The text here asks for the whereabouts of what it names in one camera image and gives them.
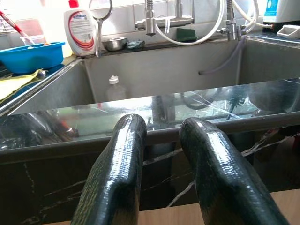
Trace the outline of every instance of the blue plastic basin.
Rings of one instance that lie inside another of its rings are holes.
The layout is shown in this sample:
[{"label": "blue plastic basin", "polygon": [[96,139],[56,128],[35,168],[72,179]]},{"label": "blue plastic basin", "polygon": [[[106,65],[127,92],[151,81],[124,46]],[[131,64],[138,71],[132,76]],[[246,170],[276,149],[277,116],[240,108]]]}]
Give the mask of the blue plastic basin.
[{"label": "blue plastic basin", "polygon": [[49,69],[63,61],[62,45],[64,42],[53,42],[51,45],[26,45],[0,51],[0,60],[6,68],[16,74],[30,74],[37,69]]}]

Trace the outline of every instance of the green sponge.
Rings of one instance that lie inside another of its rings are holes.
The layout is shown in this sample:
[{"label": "green sponge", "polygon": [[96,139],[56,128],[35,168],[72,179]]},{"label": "green sponge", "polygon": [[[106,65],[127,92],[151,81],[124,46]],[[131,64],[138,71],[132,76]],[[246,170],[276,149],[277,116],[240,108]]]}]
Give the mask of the green sponge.
[{"label": "green sponge", "polygon": [[193,29],[177,28],[176,40],[179,42],[194,42],[197,40],[196,32]]}]

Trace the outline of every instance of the white appliance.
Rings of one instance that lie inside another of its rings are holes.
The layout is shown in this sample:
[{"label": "white appliance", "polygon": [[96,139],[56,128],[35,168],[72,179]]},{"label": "white appliance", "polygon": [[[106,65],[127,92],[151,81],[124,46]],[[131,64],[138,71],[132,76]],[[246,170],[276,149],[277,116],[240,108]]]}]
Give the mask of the white appliance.
[{"label": "white appliance", "polygon": [[265,23],[300,22],[300,0],[268,0]]}]

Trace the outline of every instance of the stainless steel sink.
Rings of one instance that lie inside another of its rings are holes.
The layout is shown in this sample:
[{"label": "stainless steel sink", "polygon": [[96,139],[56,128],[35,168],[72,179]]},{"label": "stainless steel sink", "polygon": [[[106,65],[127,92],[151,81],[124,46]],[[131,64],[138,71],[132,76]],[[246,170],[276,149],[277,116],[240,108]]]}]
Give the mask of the stainless steel sink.
[{"label": "stainless steel sink", "polygon": [[105,102],[112,75],[131,98],[300,77],[300,44],[259,37],[236,44],[215,40],[81,60],[12,114]]}]

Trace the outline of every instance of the small steel bowl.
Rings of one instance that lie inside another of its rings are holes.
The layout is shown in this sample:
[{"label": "small steel bowl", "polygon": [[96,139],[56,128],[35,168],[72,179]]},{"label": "small steel bowl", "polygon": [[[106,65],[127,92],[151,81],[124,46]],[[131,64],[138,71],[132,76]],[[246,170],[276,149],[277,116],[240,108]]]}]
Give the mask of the small steel bowl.
[{"label": "small steel bowl", "polygon": [[106,41],[102,41],[102,44],[106,50],[110,52],[114,52],[125,48],[127,44],[127,38],[126,37],[112,38]]}]

